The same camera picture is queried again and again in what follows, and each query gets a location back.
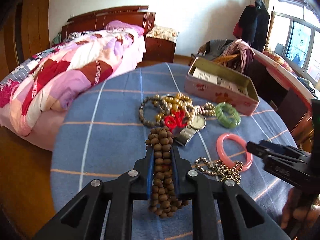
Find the pink tin box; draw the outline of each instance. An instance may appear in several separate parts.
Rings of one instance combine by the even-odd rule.
[[[193,77],[195,69],[217,76],[224,81],[230,81],[239,91],[230,90],[218,84]],[[259,105],[259,97],[251,79],[233,69],[224,67],[218,63],[197,57],[188,71],[184,84],[185,92],[210,101],[221,103],[228,102],[245,115],[251,115]]]

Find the metal watch band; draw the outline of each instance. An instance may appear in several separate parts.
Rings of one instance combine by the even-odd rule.
[[[196,132],[198,132],[198,130],[195,130],[191,127],[186,127],[177,136],[176,142],[181,144],[182,146],[185,146],[195,135]]]

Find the brown beaded bracelet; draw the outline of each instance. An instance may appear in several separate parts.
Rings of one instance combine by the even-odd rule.
[[[153,128],[146,145],[154,149],[153,186],[149,210],[160,218],[172,217],[174,212],[188,205],[188,200],[178,200],[174,193],[171,166],[173,135],[167,126]]]
[[[148,121],[144,118],[143,108],[145,107],[145,105],[148,101],[151,101],[151,102],[157,101],[157,104],[159,104],[160,109],[163,112],[164,116],[170,115],[170,109],[164,104],[164,100],[160,100],[160,96],[155,95],[154,97],[146,97],[143,100],[143,102],[141,103],[141,106],[139,107],[139,120],[143,123],[143,125],[150,127],[150,128],[157,127],[157,126],[164,126],[164,119],[157,121],[157,122],[152,122],[152,121]]]

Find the wooden headboard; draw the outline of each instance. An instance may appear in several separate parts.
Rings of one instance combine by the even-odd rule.
[[[113,7],[92,11],[68,19],[62,27],[61,38],[64,40],[69,33],[102,30],[109,22],[119,20],[144,28],[144,35],[155,23],[156,13],[147,12],[149,6],[134,5]]]

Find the white wall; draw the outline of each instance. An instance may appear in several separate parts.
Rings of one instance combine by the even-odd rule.
[[[50,0],[49,37],[66,21],[89,11],[125,5],[149,5],[155,23],[180,32],[176,54],[190,56],[210,39],[233,39],[233,29],[251,0]]]

